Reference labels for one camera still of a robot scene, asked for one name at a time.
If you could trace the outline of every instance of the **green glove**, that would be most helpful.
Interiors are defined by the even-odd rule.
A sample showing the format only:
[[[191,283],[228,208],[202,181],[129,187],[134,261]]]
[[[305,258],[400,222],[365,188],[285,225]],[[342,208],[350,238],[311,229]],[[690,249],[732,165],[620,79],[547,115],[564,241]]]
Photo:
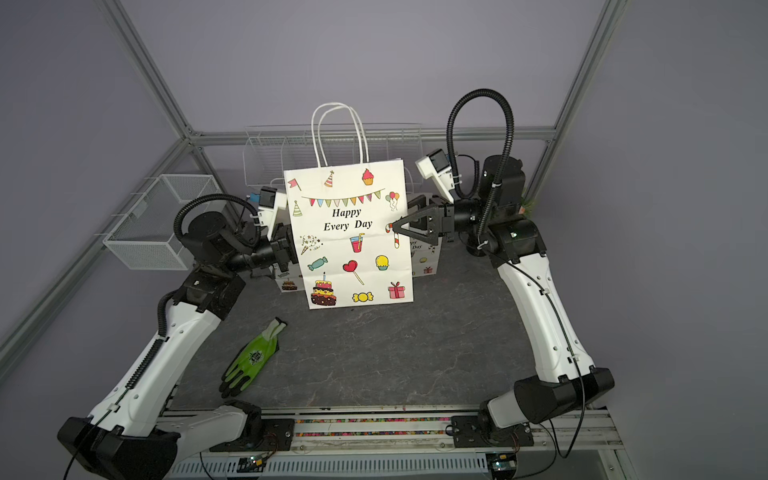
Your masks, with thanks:
[[[221,376],[221,398],[238,396],[250,385],[266,361],[277,351],[277,334],[285,326],[284,321],[275,318],[258,337],[240,349],[235,360]]]

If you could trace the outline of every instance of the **paper bag handle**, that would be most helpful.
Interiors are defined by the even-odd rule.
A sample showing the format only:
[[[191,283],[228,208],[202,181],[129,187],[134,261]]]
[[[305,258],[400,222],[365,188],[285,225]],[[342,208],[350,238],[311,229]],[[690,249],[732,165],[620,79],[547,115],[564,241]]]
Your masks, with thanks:
[[[323,115],[320,117],[320,120],[317,123],[317,141],[315,141],[315,115],[317,114],[317,111],[320,108],[323,107],[329,107],[333,106],[333,108],[328,109],[323,113]],[[355,126],[355,132],[357,133],[357,143],[360,150],[360,163],[365,160],[366,162],[370,162],[370,156],[368,153],[368,139],[366,138],[366,131],[362,126],[362,121],[360,120],[360,116],[357,114],[357,111],[355,111],[354,108],[350,107],[347,104],[343,104],[337,101],[332,101],[330,103],[325,103],[320,105],[318,108],[315,109],[315,111],[312,113],[312,121],[310,123],[310,129],[312,131],[312,146],[315,149],[315,159],[317,160],[317,166],[320,167],[320,155],[317,153],[317,143],[320,144],[320,153],[323,156],[323,162],[325,163],[326,167],[328,166],[328,160],[326,159],[326,152],[323,149],[323,139],[320,137],[320,125],[323,123],[323,119],[326,117],[326,115],[329,112],[332,112],[334,110],[339,110],[341,108],[346,108],[349,110],[349,114],[352,116],[352,123]],[[362,155],[362,146],[365,144],[366,146],[366,156],[364,157]]]

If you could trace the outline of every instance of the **marble surface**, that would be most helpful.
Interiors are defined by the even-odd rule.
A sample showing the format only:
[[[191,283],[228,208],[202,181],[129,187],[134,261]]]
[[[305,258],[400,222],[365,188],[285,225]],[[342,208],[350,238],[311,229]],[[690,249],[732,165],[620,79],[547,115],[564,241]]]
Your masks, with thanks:
[[[488,258],[444,243],[414,303],[310,311],[303,292],[247,281],[182,375],[172,409],[222,405],[222,372],[278,316],[280,350],[237,398],[270,407],[474,405],[535,374],[517,307]]]

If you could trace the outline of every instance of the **wire rack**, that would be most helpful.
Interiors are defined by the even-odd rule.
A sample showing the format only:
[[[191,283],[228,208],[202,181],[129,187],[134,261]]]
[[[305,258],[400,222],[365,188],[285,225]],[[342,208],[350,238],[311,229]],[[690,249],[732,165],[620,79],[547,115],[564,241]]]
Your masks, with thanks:
[[[174,236],[174,218],[186,203],[218,193],[221,189],[211,175],[160,175],[107,234],[104,245],[131,270],[189,270],[194,259]],[[213,201],[194,208],[182,230],[205,211],[221,212],[224,204]]]
[[[288,130],[289,125],[247,127],[243,147],[243,176],[248,187],[279,187],[283,172],[317,166],[312,132],[305,125]],[[328,165],[348,165],[360,161],[357,135],[351,124],[324,125],[323,149]],[[366,125],[371,161],[402,158],[406,166],[406,193],[422,186],[421,177],[411,175],[414,162],[424,156],[422,131],[418,124]]]

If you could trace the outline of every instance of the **birthday cake illustration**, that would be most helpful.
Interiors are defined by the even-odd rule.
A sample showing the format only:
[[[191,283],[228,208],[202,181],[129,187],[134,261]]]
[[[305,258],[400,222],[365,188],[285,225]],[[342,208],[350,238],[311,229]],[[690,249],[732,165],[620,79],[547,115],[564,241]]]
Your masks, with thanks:
[[[333,295],[333,288],[331,288],[331,282],[325,280],[326,276],[323,275],[322,280],[315,282],[315,288],[312,289],[312,303],[315,305],[334,306],[336,305],[336,296]]]

